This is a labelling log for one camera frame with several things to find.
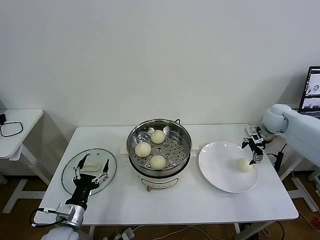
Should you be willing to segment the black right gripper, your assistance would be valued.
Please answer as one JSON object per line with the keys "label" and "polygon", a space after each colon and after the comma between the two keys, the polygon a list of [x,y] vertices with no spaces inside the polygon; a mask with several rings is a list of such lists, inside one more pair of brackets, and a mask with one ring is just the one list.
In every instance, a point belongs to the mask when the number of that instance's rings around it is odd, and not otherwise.
{"label": "black right gripper", "polygon": [[252,160],[249,162],[249,165],[258,164],[262,161],[262,154],[265,149],[265,141],[260,139],[259,141],[255,141],[249,137],[244,137],[241,148],[244,149],[247,145],[251,147]]}

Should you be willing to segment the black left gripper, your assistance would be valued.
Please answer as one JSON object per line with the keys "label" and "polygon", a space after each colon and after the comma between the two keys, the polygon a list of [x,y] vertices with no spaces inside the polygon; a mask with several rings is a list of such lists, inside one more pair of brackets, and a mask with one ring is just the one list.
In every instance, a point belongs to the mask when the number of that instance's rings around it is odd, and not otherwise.
{"label": "black left gripper", "polygon": [[73,183],[75,184],[75,190],[72,197],[65,202],[65,205],[76,205],[82,208],[87,208],[90,192],[97,189],[100,186],[100,183],[104,182],[108,178],[109,159],[107,159],[102,173],[99,176],[95,177],[94,175],[81,173],[88,156],[89,154],[86,154],[78,162],[77,166],[73,167]]}

